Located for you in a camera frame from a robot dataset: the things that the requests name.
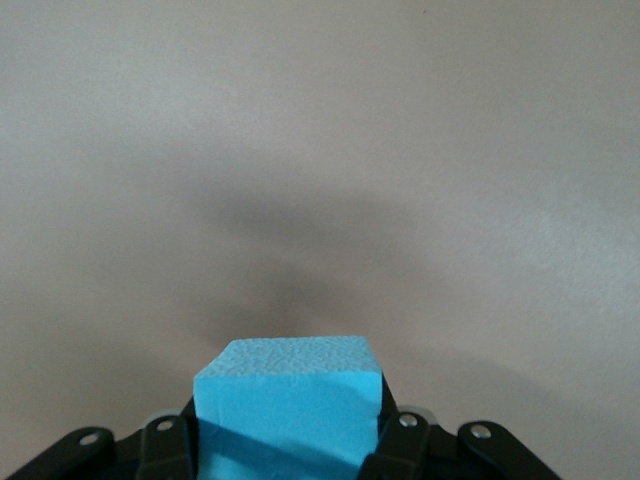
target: foam block side face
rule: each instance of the foam block side face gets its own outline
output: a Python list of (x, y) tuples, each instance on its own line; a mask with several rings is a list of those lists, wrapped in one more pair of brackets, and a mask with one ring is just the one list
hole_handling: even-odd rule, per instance
[(377, 443), (382, 371), (362, 337), (241, 340), (194, 401), (199, 479), (347, 480)]

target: white wall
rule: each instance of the white wall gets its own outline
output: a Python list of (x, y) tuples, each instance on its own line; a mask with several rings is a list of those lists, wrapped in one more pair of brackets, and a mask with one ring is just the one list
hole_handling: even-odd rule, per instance
[(640, 471), (640, 7), (0, 5), (0, 476), (237, 337)]

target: metal screw head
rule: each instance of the metal screw head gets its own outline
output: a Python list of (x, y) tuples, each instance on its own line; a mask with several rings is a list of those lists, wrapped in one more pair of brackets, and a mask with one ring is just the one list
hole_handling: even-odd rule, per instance
[(173, 427), (173, 420), (165, 420), (156, 425), (156, 430), (164, 432), (165, 430), (169, 430), (171, 427)]
[(80, 441), (78, 441), (78, 443), (80, 445), (82, 445), (83, 447), (86, 447), (87, 445), (91, 445), (92, 443), (96, 443), (98, 441), (98, 433), (94, 432), (94, 433), (89, 433), (87, 435), (85, 435), (84, 437), (82, 437), (80, 439)]
[(487, 438), (491, 438), (491, 430), (484, 425), (477, 423), (471, 427), (471, 435), (479, 438), (480, 440), (485, 440)]
[(415, 427), (418, 425), (418, 419), (410, 413), (403, 413), (398, 420), (403, 427)]

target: blue foam block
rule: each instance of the blue foam block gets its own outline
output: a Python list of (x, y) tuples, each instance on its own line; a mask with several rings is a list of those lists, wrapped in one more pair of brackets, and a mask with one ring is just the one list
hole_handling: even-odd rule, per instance
[(353, 480), (382, 371), (363, 337), (231, 342), (195, 378), (199, 480)]

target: blue foam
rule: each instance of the blue foam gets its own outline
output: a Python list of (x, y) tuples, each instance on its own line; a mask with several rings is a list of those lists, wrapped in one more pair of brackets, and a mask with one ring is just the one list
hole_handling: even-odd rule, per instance
[(353, 480), (382, 370), (363, 337), (231, 342), (194, 381), (199, 480)]

